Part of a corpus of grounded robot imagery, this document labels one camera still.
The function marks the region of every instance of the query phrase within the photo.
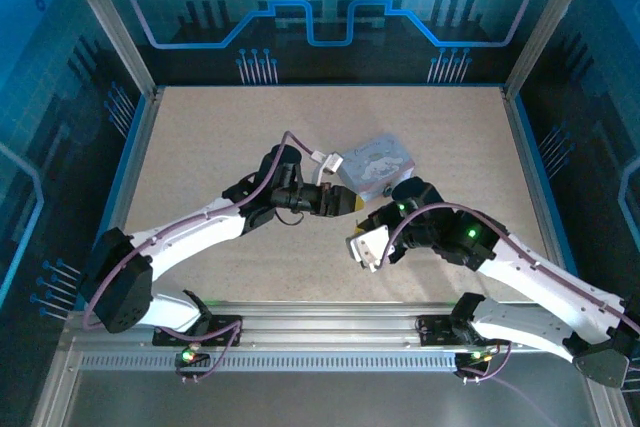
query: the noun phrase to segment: blue trim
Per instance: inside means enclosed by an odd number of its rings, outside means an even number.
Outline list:
[[[0,143],[0,153],[4,154],[11,160],[14,164],[18,166],[20,170],[22,170],[25,174],[31,177],[31,181],[33,182],[33,189],[36,193],[36,205],[31,212],[31,216],[29,217],[29,222],[27,222],[27,226],[22,233],[22,237],[20,237],[20,242],[18,243],[18,248],[13,254],[13,258],[11,259],[11,263],[9,264],[9,268],[7,269],[7,273],[4,276],[4,280],[2,281],[2,285],[0,285],[0,309],[4,304],[7,295],[9,294],[9,288],[13,283],[13,279],[18,272],[18,267],[20,266],[20,262],[22,261],[22,257],[24,256],[25,251],[27,250],[27,246],[29,245],[29,241],[31,240],[31,236],[33,235],[33,231],[36,228],[36,224],[38,223],[38,219],[40,218],[40,214],[42,213],[42,209],[44,208],[44,193],[42,191],[42,181],[40,180],[40,174],[32,166],[28,161],[24,160],[20,156],[18,156],[15,152],[10,150],[5,144]]]
[[[629,179],[631,178],[631,175],[638,169],[640,169],[640,156],[633,159],[622,172],[620,187],[618,189],[618,205],[620,206],[620,210],[622,211],[624,220],[627,222],[627,227],[629,227],[629,231],[631,232],[633,241],[636,243],[636,248],[638,249],[638,251],[640,251],[640,229],[638,229],[638,225],[633,218],[631,209],[629,209],[629,205],[627,205],[626,198],[627,189],[629,188]]]
[[[564,226],[562,225],[560,212],[558,211],[558,206],[556,205],[555,198],[553,197],[553,192],[551,191],[551,184],[549,183],[549,178],[547,177],[547,173],[544,170],[542,157],[540,156],[540,152],[538,151],[538,146],[533,136],[533,129],[531,128],[531,124],[529,123],[529,117],[527,116],[527,112],[524,110],[524,104],[522,103],[520,94],[516,96],[515,100],[516,100],[516,106],[518,108],[518,115],[520,116],[520,120],[522,122],[524,134],[526,136],[527,143],[529,144],[529,147],[531,149],[531,156],[533,157],[533,163],[535,164],[535,167],[536,167],[536,173],[538,175],[538,178],[540,179],[540,185],[542,186],[542,193],[544,194],[544,198],[547,202],[547,206],[549,207],[549,212],[551,214],[551,222],[553,223],[553,228],[555,230],[558,243],[560,244],[560,250],[562,251],[562,257],[564,258],[565,268],[567,269],[567,272],[577,277],[578,269],[576,267],[576,262],[573,258],[573,254],[571,253],[571,247],[569,246],[569,239],[567,238],[567,233],[565,232]]]
[[[265,17],[276,17],[276,7],[302,7],[305,11],[307,42],[313,47],[347,47],[351,45],[354,37],[355,9],[359,6],[381,6],[384,7],[384,15],[392,17],[406,17],[422,35],[424,35],[436,47],[464,48],[464,47],[487,47],[502,48],[509,45],[515,32],[520,25],[524,13],[530,0],[522,0],[520,8],[515,14],[509,32],[504,40],[498,42],[486,41],[443,41],[439,40],[420,18],[409,9],[396,9],[393,7],[393,0],[353,0],[347,7],[346,36],[344,40],[316,40],[314,33],[313,8],[307,0],[267,0],[266,10],[253,10],[245,15],[242,20],[227,34],[221,42],[202,43],[176,43],[166,44],[156,40],[149,23],[147,22],[142,8],[137,0],[129,0],[131,6],[138,17],[138,21],[144,31],[149,43],[159,50],[201,50],[201,49],[224,49],[242,32],[242,30],[254,19]]]

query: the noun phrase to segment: ventilation slot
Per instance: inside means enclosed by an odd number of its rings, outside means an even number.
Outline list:
[[[84,370],[172,371],[178,352],[116,354],[91,352],[82,359]],[[219,352],[193,365],[208,370]],[[451,372],[455,354],[444,352],[229,352],[219,369],[227,372]]]

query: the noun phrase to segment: aluminum frame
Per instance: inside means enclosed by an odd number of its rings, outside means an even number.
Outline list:
[[[111,0],[87,0],[87,2],[136,86],[146,99],[151,99],[156,91],[156,84],[115,5]]]
[[[564,17],[572,0],[549,0],[527,39],[506,82],[508,98],[515,98],[536,65],[551,35]]]

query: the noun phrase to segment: black mounting bracket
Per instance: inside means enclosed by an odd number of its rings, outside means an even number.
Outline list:
[[[220,330],[229,324],[242,321],[242,317],[240,315],[212,315],[209,319],[209,323],[206,328],[206,332],[213,332],[215,330]],[[225,332],[224,334],[214,337],[213,339],[205,340],[203,342],[199,342],[202,347],[224,347],[229,343],[229,339],[233,335],[233,329]],[[233,343],[231,347],[237,347],[240,344],[240,336],[242,332],[239,332],[236,335],[236,338],[233,339]],[[176,339],[172,335],[167,334],[163,330],[155,329],[153,333],[153,340],[151,341],[152,345],[156,347],[186,347],[189,344],[192,344],[192,341],[185,341]]]

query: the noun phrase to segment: enclosure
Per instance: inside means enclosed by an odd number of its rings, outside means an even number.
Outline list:
[[[181,385],[180,349],[152,345],[152,328],[85,332],[77,281],[105,231],[201,209],[290,130],[325,153],[392,133],[444,199],[599,289],[637,295],[640,0],[0,9],[3,426],[637,422],[637,372],[605,388],[515,345],[496,382],[453,376],[468,349],[424,348],[416,316],[448,315],[465,292],[530,301],[428,249],[363,271],[345,239],[384,197],[270,222],[162,277],[243,317],[240,344],[201,385]],[[302,164],[305,181],[314,167]]]

